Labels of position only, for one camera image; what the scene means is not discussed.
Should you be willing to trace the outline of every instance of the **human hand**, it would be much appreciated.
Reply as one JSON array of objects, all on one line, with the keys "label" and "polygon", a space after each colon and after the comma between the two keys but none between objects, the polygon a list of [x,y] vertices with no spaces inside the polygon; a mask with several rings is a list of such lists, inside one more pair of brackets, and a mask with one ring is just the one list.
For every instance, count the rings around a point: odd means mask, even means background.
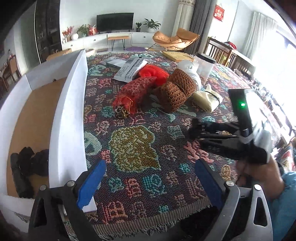
[{"label": "human hand", "polygon": [[285,189],[277,162],[271,157],[266,165],[250,164],[246,161],[236,163],[237,174],[240,176],[237,184],[246,184],[246,175],[250,175],[262,186],[266,198],[276,199]]}]

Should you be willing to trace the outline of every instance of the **white vase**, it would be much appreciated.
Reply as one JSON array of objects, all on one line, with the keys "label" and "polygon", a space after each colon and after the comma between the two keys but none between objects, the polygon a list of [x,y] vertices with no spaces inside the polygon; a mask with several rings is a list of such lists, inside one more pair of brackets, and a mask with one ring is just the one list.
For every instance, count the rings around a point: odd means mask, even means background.
[{"label": "white vase", "polygon": [[148,28],[148,33],[155,33],[156,29],[155,28]]},{"label": "white vase", "polygon": [[71,39],[72,40],[77,40],[78,37],[79,37],[79,35],[77,33],[75,33],[75,34],[72,34]]}]

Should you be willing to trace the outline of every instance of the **white wall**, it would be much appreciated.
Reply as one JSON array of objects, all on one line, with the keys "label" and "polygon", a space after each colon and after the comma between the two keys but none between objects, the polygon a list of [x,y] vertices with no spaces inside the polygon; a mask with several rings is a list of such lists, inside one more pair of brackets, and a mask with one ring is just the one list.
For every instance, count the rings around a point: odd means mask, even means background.
[{"label": "white wall", "polygon": [[253,19],[253,11],[248,6],[239,1],[237,5],[237,13],[234,18],[233,26],[230,32],[229,41],[234,43],[237,51],[242,52],[244,49],[247,35]]},{"label": "white wall", "polygon": [[223,21],[213,17],[208,36],[214,37],[218,41],[226,42],[231,32],[235,13],[237,11],[238,0],[218,0],[217,5],[221,6],[224,12]]},{"label": "white wall", "polygon": [[274,11],[264,0],[241,0],[243,1],[251,11],[260,12],[275,21],[277,21],[278,25],[281,26],[286,31],[290,31],[284,20],[281,16]]},{"label": "white wall", "polygon": [[96,24],[96,16],[114,12],[133,12],[133,27],[136,22],[144,22],[145,18],[162,24],[160,31],[171,36],[179,0],[61,0],[60,30],[74,26],[75,33],[82,24]]}]

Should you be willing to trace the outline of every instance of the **metal screw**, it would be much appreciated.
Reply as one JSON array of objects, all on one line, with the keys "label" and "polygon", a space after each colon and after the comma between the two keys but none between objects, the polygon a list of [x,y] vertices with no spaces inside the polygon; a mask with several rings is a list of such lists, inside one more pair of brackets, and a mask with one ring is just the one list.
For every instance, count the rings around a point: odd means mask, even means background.
[{"label": "metal screw", "polygon": [[67,186],[68,187],[72,187],[72,186],[74,186],[75,185],[75,182],[74,181],[69,181],[69,182],[67,182]]},{"label": "metal screw", "polygon": [[41,191],[44,191],[46,189],[46,185],[41,185],[40,187],[39,187],[39,190],[41,190]]},{"label": "metal screw", "polygon": [[226,181],[226,185],[229,187],[233,187],[234,183],[232,181]]},{"label": "metal screw", "polygon": [[262,187],[258,184],[255,184],[254,185],[254,188],[257,190],[257,191],[260,191],[262,189]]}]

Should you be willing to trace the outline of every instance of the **blue sleeve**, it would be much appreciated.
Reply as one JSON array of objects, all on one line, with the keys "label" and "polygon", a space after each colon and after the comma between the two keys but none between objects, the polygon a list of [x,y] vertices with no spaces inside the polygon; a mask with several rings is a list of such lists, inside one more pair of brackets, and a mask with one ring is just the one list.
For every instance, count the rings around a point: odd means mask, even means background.
[{"label": "blue sleeve", "polygon": [[285,190],[278,199],[268,202],[274,241],[281,241],[296,219],[296,172],[282,175]]}]

